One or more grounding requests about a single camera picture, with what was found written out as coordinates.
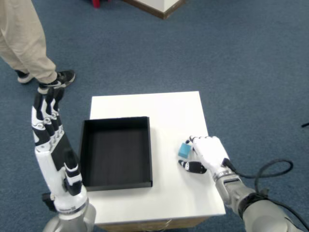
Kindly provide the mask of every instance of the black tray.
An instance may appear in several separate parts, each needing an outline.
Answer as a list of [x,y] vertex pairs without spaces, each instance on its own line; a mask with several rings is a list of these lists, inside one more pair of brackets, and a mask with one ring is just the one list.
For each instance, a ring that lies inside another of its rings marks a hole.
[[88,191],[152,187],[149,118],[84,121],[80,159]]

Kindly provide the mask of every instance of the cable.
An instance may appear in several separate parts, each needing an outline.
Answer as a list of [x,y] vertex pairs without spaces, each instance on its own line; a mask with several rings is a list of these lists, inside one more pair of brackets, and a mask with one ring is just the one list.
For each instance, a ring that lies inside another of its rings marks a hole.
[[[273,174],[263,174],[263,172],[266,169],[268,169],[270,166],[272,166],[276,163],[279,163],[279,162],[286,162],[286,163],[290,164],[290,167],[287,168],[286,170],[282,171],[282,172],[273,173]],[[305,220],[294,209],[285,205],[284,203],[278,202],[276,200],[269,199],[268,195],[267,195],[268,189],[263,189],[262,191],[260,191],[259,187],[258,187],[260,178],[276,177],[276,176],[284,175],[284,174],[287,174],[288,172],[290,172],[294,167],[294,164],[291,160],[274,159],[274,160],[268,162],[267,164],[265,164],[263,167],[261,167],[256,175],[245,175],[245,174],[238,172],[236,170],[236,168],[232,165],[231,161],[229,159],[226,159],[226,158],[223,160],[222,165],[230,168],[233,172],[235,172],[237,175],[239,175],[241,177],[244,177],[244,178],[247,178],[247,179],[255,179],[254,180],[254,187],[255,187],[255,192],[257,194],[264,195],[269,201],[271,201],[274,204],[279,205],[279,206],[287,209],[288,211],[290,211],[303,224],[303,226],[309,231],[309,225],[305,222]]]
[[301,127],[307,127],[307,126],[309,126],[309,123],[305,123],[305,124],[301,125]]

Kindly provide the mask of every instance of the white table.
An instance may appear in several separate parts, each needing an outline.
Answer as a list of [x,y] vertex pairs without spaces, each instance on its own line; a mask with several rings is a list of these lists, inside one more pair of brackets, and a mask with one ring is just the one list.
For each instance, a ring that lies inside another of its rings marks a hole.
[[190,135],[208,135],[199,92],[93,97],[90,119],[148,116],[152,188],[89,192],[96,224],[159,221],[225,214],[209,173],[186,172],[177,156]]

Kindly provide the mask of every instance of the blue cube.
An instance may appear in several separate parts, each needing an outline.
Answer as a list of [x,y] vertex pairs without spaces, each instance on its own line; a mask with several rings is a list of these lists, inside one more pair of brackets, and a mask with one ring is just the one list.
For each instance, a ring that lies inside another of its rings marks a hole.
[[190,150],[191,150],[191,146],[183,143],[182,146],[179,149],[178,156],[187,159],[188,156],[189,156]]

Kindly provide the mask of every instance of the shoe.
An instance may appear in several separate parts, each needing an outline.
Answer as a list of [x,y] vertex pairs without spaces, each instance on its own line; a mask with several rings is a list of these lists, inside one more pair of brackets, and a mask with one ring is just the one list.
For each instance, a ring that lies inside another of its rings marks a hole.
[[17,80],[21,84],[28,84],[34,78],[34,76],[32,76],[30,73],[23,73],[19,70],[15,70],[15,72],[17,72],[18,75]]
[[46,94],[49,87],[65,88],[70,85],[75,80],[75,72],[73,70],[67,70],[57,73],[57,79],[52,83],[45,84],[39,82],[38,92],[41,94]]

